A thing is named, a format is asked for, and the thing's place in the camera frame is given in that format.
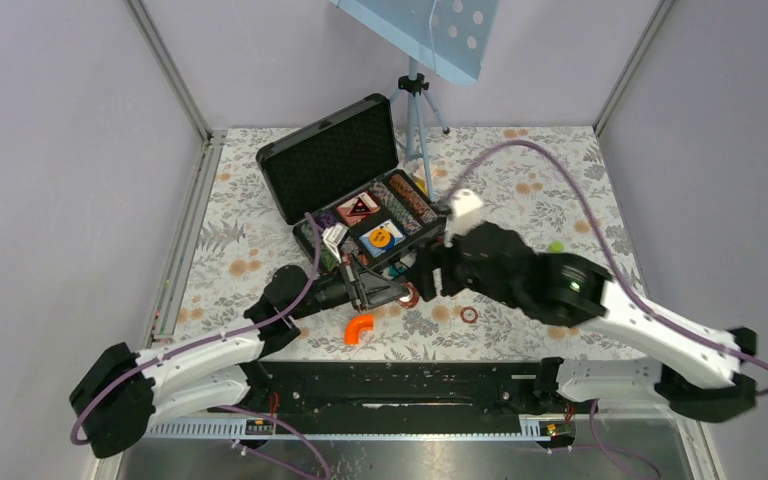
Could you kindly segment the blue card deck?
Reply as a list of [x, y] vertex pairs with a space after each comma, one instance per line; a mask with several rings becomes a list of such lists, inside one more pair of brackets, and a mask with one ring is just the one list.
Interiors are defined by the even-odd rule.
[[401, 231], [401, 229], [392, 220], [386, 220], [386, 221], [380, 223], [379, 225], [371, 228], [370, 230], [368, 230], [365, 233], [360, 235], [361, 244], [368, 251], [368, 253], [370, 255], [372, 255], [372, 254], [368, 250], [368, 246], [369, 246], [369, 244], [368, 244], [368, 242], [369, 242], [368, 235], [369, 235], [369, 232], [374, 230], [374, 229], [382, 228], [382, 227], [387, 228], [392, 233], [393, 238], [395, 239], [395, 242], [396, 242], [395, 247], [392, 250], [390, 250], [389, 252], [386, 252], [385, 254], [393, 252], [396, 249], [396, 247], [399, 246], [401, 243], [403, 243], [405, 241], [405, 239], [406, 239], [406, 235]]

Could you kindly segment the black all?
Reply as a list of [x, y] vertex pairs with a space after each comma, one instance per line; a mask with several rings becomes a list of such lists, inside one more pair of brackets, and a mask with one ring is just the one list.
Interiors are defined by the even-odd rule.
[[359, 196], [348, 206], [345, 217], [348, 221], [356, 223], [365, 217], [375, 213], [378, 209], [377, 204], [367, 196]]

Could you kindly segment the orange curved toy block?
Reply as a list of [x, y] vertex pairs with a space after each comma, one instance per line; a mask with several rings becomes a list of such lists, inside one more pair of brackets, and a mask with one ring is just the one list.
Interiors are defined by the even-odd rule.
[[373, 314], [361, 314], [353, 317], [346, 325], [343, 332], [343, 340], [346, 345], [358, 345], [361, 335], [374, 329], [375, 316]]

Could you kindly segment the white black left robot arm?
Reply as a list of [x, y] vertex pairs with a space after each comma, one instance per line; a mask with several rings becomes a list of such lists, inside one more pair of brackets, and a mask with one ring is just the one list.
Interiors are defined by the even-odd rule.
[[121, 342], [104, 350], [69, 395], [77, 416], [70, 440], [103, 459], [150, 428], [199, 410], [259, 410], [271, 387], [244, 368], [295, 340], [295, 320], [344, 304], [370, 310], [408, 293], [405, 283], [355, 262], [323, 275], [285, 265], [239, 322], [164, 347], [133, 351]]

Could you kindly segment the red poker chip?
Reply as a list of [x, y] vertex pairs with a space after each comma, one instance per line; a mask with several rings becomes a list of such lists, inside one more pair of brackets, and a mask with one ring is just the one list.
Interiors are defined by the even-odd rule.
[[405, 309], [412, 309], [414, 308], [420, 301], [420, 295], [418, 290], [415, 286], [413, 286], [411, 283], [406, 283], [405, 287], [407, 289], [407, 294], [400, 297], [397, 300], [397, 303]]
[[475, 324], [478, 320], [478, 312], [474, 307], [464, 307], [459, 315], [461, 320], [467, 324]]

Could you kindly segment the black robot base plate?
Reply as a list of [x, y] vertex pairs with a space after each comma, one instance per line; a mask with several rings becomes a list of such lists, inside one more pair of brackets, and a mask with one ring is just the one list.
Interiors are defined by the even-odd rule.
[[304, 434], [513, 434], [519, 418], [569, 420], [589, 401], [557, 391], [559, 361], [533, 363], [257, 361], [238, 408]]

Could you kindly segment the blue small blind button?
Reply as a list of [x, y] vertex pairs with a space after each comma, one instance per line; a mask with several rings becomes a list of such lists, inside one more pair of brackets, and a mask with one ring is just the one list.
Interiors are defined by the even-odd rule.
[[395, 247], [396, 242], [394, 238], [390, 238], [389, 242], [386, 244], [384, 243], [378, 244], [373, 242], [372, 240], [370, 240], [368, 244], [369, 244], [368, 250], [371, 252], [371, 254], [374, 257], [378, 257], [392, 250]]

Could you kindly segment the black poker set case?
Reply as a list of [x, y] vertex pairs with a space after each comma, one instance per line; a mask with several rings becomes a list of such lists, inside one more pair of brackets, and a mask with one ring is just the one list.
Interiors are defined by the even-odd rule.
[[[322, 236], [306, 218], [312, 216], [323, 230], [344, 224], [336, 207], [361, 191], [368, 191], [380, 210], [352, 227], [346, 225], [342, 260], [355, 257], [371, 270], [385, 273], [406, 267], [411, 254], [443, 235], [443, 216], [432, 208], [438, 218], [424, 224], [388, 183], [395, 173], [403, 175], [431, 206], [427, 195], [399, 167], [390, 102], [380, 93], [261, 147], [255, 159], [281, 217], [307, 257], [313, 257], [314, 242]], [[406, 239], [393, 252], [374, 258], [362, 246], [360, 235], [386, 220], [392, 220]], [[338, 266], [323, 247], [320, 272], [331, 273]]]

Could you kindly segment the yellow big blind button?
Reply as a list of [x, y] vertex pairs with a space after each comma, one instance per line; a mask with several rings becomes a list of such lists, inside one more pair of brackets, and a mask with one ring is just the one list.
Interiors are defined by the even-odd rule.
[[369, 232], [368, 240], [372, 240], [375, 243], [388, 243], [389, 239], [393, 238], [392, 233], [387, 228], [377, 228]]

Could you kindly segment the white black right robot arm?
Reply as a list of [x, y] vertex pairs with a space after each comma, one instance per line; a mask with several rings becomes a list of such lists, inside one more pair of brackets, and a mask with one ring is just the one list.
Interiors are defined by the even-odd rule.
[[741, 371], [742, 357], [755, 353], [753, 331], [696, 325], [625, 291], [604, 267], [576, 254], [537, 253], [496, 224], [449, 244], [429, 242], [407, 277], [425, 301], [470, 290], [545, 325], [610, 336], [641, 352], [633, 360], [542, 359], [532, 396], [545, 411], [619, 400], [723, 423], [757, 405], [757, 383]]

